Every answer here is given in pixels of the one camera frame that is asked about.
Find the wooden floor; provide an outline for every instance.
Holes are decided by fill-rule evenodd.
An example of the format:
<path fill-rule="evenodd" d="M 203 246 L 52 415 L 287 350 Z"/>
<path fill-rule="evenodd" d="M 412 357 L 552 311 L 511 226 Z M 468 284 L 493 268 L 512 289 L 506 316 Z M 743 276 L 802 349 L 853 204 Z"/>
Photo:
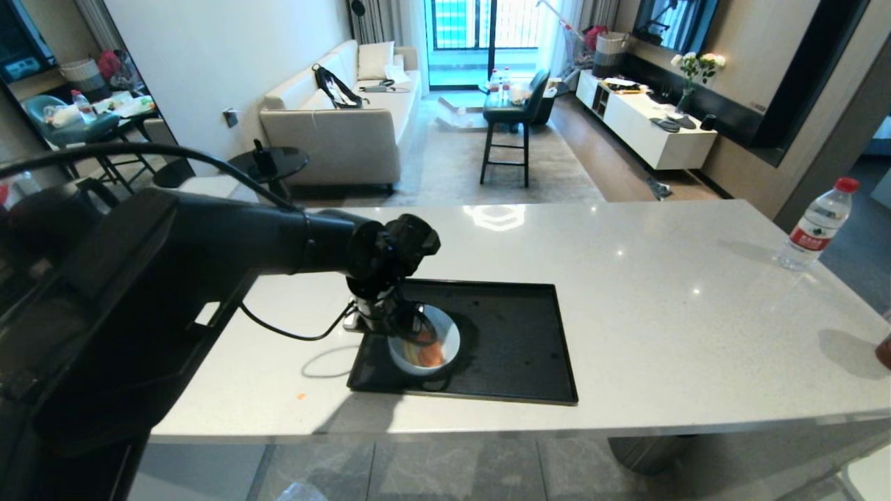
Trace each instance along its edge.
<path fill-rule="evenodd" d="M 721 196 L 683 170 L 654 171 L 647 167 L 574 94 L 557 98 L 551 123 L 601 189 L 607 201 L 654 201 L 648 177 L 671 185 L 665 201 L 720 200 Z"/>

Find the beige rug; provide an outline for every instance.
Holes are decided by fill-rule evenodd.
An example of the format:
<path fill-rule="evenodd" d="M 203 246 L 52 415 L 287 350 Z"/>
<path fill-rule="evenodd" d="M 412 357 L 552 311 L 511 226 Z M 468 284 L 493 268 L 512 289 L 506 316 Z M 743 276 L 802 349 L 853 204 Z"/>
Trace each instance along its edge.
<path fill-rule="evenodd" d="M 308 207 L 387 207 L 419 205 L 482 205 L 506 203 L 605 201 L 569 146 L 550 126 L 534 127 L 529 137 L 529 187 L 523 168 L 490 165 L 486 182 L 479 171 L 485 132 L 456 132 L 436 122 L 438 96 L 421 101 L 413 151 L 396 192 L 377 186 L 299 188 L 297 203 Z M 522 144 L 522 130 L 499 132 L 493 142 Z M 523 160 L 521 150 L 493 148 L 491 160 Z"/>

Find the marble countertop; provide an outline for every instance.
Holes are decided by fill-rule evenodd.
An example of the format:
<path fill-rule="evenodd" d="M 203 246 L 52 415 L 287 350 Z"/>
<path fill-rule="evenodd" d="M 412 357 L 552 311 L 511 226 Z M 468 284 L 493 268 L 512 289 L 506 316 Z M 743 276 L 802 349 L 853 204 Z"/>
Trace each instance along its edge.
<path fill-rule="evenodd" d="M 872 354 L 891 326 L 823 265 L 775 265 L 784 233 L 745 201 L 351 211 L 411 212 L 439 231 L 417 278 L 555 284 L 578 405 L 352 392 L 359 334 L 294 341 L 239 312 L 153 441 L 682 434 L 891 415 L 891 372 Z M 347 299 L 341 275 L 318 274 L 261 277 L 245 302 L 316 335 Z"/>

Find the dark green chair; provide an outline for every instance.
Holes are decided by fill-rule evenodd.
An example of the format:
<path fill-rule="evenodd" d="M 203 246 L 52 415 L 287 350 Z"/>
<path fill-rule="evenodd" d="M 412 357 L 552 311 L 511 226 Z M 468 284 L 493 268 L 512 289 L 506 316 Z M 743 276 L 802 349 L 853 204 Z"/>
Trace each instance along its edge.
<path fill-rule="evenodd" d="M 40 134 L 44 139 L 47 142 L 58 146 L 60 149 L 65 149 L 70 144 L 108 143 L 116 139 L 127 142 L 127 137 L 121 134 L 118 130 L 120 116 L 115 113 L 103 113 L 91 123 L 79 120 L 78 122 L 65 127 L 56 128 L 47 124 L 44 120 L 44 109 L 47 106 L 68 106 L 63 100 L 51 95 L 35 95 L 34 97 L 22 101 L 21 105 L 25 108 L 25 112 L 28 114 L 28 118 L 31 119 L 31 123 L 34 124 L 34 127 L 37 127 L 37 130 L 40 131 Z M 136 160 L 128 160 L 118 163 L 114 163 L 109 160 L 108 157 L 104 156 L 98 157 L 97 160 L 99 161 L 102 170 L 105 171 L 105 177 L 102 178 L 102 181 L 111 181 L 112 183 L 117 183 L 119 181 L 130 193 L 133 192 L 130 183 L 132 183 L 134 179 L 139 177 L 145 170 L 149 170 L 152 174 L 155 172 L 149 165 L 149 162 L 145 161 L 145 158 L 143 158 L 142 155 L 136 155 Z M 136 162 L 142 162 L 144 167 L 129 180 L 125 179 L 116 168 L 118 165 Z M 78 170 L 73 164 L 68 165 L 67 167 L 73 177 L 80 177 Z"/>
<path fill-rule="evenodd" d="M 551 72 L 548 70 L 540 70 L 535 74 L 529 88 L 532 94 L 521 105 L 514 105 L 508 102 L 502 102 L 499 96 L 490 94 L 486 98 L 483 105 L 483 118 L 489 123 L 489 130 L 486 133 L 486 152 L 483 154 L 483 171 L 479 174 L 479 183 L 482 185 L 486 179 L 486 165 L 521 165 L 525 171 L 526 188 L 529 187 L 529 128 L 535 121 L 538 114 L 538 108 L 542 105 L 544 96 L 544 88 L 548 84 L 548 77 Z M 514 146 L 512 144 L 492 144 L 492 133 L 495 130 L 495 124 L 523 124 L 523 145 Z M 489 150 L 496 148 L 515 148 L 523 150 L 523 161 L 490 161 Z"/>

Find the flowers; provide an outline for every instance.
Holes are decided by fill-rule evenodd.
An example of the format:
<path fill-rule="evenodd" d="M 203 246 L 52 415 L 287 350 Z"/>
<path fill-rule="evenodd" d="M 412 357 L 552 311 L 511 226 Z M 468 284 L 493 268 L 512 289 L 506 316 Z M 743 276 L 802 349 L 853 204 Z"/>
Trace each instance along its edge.
<path fill-rule="evenodd" d="M 724 56 L 714 53 L 705 53 L 696 57 L 696 53 L 686 53 L 683 56 L 675 54 L 671 58 L 671 65 L 680 68 L 686 77 L 683 88 L 692 91 L 697 82 L 705 85 L 708 79 L 715 76 L 715 71 L 727 65 Z"/>

